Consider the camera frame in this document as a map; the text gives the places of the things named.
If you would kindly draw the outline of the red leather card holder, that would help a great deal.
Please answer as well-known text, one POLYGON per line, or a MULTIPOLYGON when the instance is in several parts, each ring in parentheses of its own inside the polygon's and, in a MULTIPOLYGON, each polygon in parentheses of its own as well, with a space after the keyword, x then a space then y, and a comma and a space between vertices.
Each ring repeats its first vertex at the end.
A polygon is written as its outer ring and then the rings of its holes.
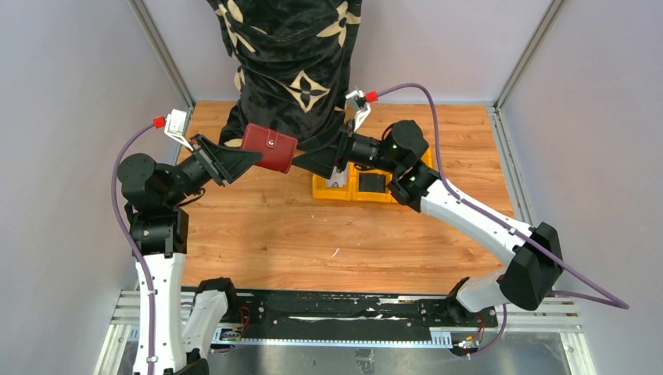
POLYGON ((257 166, 280 173, 288 173, 298 147, 297 138, 274 129, 248 123, 240 149, 259 152, 262 157, 257 166))

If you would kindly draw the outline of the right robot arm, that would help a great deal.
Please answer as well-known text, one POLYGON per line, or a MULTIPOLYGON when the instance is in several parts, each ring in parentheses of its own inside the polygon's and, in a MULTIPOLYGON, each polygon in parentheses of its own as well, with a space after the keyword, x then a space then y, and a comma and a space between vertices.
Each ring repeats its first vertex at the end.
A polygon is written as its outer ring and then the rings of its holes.
POLYGON ((498 258, 503 269, 465 277, 448 293, 443 315, 451 323, 466 326, 483 309, 502 304, 537 310, 562 273, 554 261, 561 256, 556 229, 509 218, 466 195, 423 161, 427 150, 421 128, 401 120, 381 140, 348 127, 326 142, 310 140, 292 164, 327 179, 350 163, 390 173, 386 187, 399 204, 452 225, 498 258))

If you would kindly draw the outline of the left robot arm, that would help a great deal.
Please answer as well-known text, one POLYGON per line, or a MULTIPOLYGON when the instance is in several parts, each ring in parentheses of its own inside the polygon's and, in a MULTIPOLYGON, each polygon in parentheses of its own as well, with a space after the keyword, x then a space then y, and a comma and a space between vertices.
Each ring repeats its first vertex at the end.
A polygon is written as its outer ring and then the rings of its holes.
POLYGON ((208 374, 217 325, 233 321, 239 301, 226 277, 197 287, 192 311, 182 316, 182 277, 188 252, 189 216, 184 200, 210 181, 224 186, 257 164, 261 153, 216 145, 197 134, 192 154, 177 165, 145 153, 121 156, 115 187, 127 203, 116 209, 134 254, 140 292, 139 342, 134 374, 208 374))

